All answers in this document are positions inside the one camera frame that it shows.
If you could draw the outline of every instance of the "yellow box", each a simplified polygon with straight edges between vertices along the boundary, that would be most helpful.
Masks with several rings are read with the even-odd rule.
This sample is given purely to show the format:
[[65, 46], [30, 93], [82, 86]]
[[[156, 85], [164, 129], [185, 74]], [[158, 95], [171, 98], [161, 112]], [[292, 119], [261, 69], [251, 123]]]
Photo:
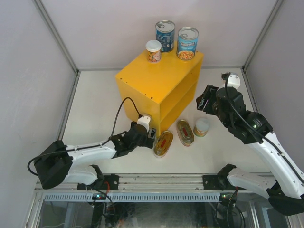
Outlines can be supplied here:
[[[183, 61], [175, 48], [162, 53], [158, 63], [147, 60], [142, 52], [115, 77], [122, 99], [131, 97], [141, 114], [152, 117], [150, 126], [157, 136], [167, 130], [194, 97], [204, 54], [195, 53], [192, 60]], [[130, 100], [124, 102], [127, 116], [137, 121], [138, 115]]]

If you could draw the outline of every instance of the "jar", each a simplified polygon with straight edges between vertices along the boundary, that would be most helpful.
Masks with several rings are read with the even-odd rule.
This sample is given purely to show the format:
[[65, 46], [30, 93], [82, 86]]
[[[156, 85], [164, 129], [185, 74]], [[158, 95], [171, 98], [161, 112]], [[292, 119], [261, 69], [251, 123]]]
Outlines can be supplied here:
[[157, 63], [161, 59], [162, 44], [157, 40], [150, 40], [146, 44], [148, 51], [148, 61], [151, 63]]
[[204, 137], [210, 128], [210, 122], [206, 117], [199, 118], [194, 127], [194, 134], [198, 137]]

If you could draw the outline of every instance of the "white table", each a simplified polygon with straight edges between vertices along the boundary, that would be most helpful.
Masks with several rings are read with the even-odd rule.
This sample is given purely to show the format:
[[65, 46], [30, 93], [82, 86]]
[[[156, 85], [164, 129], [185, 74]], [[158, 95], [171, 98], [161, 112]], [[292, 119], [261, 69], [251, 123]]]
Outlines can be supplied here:
[[[201, 116], [210, 119], [211, 127], [203, 138], [195, 136], [191, 147], [181, 144], [175, 123], [170, 127], [173, 141], [167, 154], [158, 159], [151, 149], [138, 147], [127, 156], [98, 160], [103, 173], [216, 173], [226, 164], [234, 164], [248, 172], [269, 172], [260, 158], [239, 139], [228, 132], [216, 116], [196, 110], [195, 98], [201, 95], [207, 84], [222, 85], [221, 74], [237, 73], [241, 78], [238, 89], [244, 96], [247, 109], [252, 105], [240, 69], [202, 69], [193, 101], [178, 119], [186, 119], [193, 128]], [[75, 97], [68, 117], [64, 144], [81, 145], [95, 143], [109, 137], [114, 118], [121, 103], [115, 74], [118, 71], [81, 72]], [[114, 134], [129, 130], [129, 120], [121, 110]]]

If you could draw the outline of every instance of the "blue can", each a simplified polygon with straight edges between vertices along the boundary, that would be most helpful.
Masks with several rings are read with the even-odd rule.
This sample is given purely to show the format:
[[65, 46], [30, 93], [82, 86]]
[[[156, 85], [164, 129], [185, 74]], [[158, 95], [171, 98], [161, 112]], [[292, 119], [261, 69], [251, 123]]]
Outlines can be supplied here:
[[195, 56], [199, 32], [192, 27], [183, 27], [177, 36], [176, 55], [181, 60], [191, 60]]
[[161, 20], [156, 23], [156, 40], [161, 43], [162, 52], [170, 52], [174, 48], [175, 24], [170, 20]]

